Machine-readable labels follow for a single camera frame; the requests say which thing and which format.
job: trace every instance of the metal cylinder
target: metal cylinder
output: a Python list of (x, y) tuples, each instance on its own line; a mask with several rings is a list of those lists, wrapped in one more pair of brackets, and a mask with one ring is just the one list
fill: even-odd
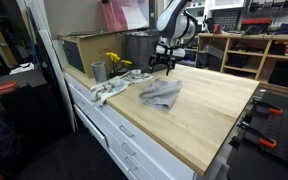
[(95, 62), (91, 64), (96, 84), (107, 81), (105, 62)]

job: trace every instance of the wooden countertop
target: wooden countertop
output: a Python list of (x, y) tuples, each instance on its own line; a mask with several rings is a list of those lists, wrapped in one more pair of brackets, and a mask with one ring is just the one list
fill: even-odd
[(288, 40), (288, 35), (242, 35), (234, 33), (225, 34), (210, 34), (210, 33), (199, 33), (198, 37), (209, 37), (209, 38), (238, 38), (238, 39), (258, 39), (258, 40)]
[[(87, 88), (94, 84), (74, 69), (65, 71)], [(176, 65), (169, 76), (165, 70), (153, 75), (154, 79), (183, 81), (170, 110), (157, 110), (139, 100), (138, 95), (153, 80), (130, 85), (107, 99), (107, 104), (204, 176), (259, 82), (182, 65)]]

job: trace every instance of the dark floor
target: dark floor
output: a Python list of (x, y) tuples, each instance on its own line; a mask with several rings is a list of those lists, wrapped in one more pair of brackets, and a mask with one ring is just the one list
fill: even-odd
[(127, 179), (103, 147), (85, 128), (35, 156), (18, 180)]

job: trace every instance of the gray cloth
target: gray cloth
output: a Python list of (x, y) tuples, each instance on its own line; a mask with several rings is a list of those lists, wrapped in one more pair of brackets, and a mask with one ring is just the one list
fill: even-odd
[(182, 81), (168, 82), (156, 79), (139, 95), (139, 98), (148, 106), (167, 110), (172, 107), (181, 88)]

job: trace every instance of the crumpled cloth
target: crumpled cloth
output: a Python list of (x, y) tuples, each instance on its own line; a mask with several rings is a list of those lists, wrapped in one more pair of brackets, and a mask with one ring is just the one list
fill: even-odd
[(93, 106), (102, 106), (105, 100), (111, 96), (114, 96), (124, 91), (129, 81), (123, 79), (110, 79), (101, 84), (97, 84), (91, 88), (91, 103)]
[(135, 84), (151, 80), (153, 77), (154, 76), (148, 73), (142, 74), (140, 69), (130, 70), (121, 76), (121, 78), (125, 81), (129, 81)]
[(139, 98), (148, 106), (168, 110), (174, 104), (181, 88), (182, 81), (169, 82), (156, 79), (139, 95)]
[(10, 75), (25, 72), (25, 71), (30, 71), (34, 69), (33, 63), (24, 63), (18, 66), (19, 67), (17, 67), (16, 69), (11, 70)]
[(122, 91), (131, 83), (141, 83), (152, 79), (154, 76), (141, 73), (141, 70), (131, 70), (122, 76), (105, 81), (91, 87), (91, 103), (93, 106), (102, 106), (105, 100)]

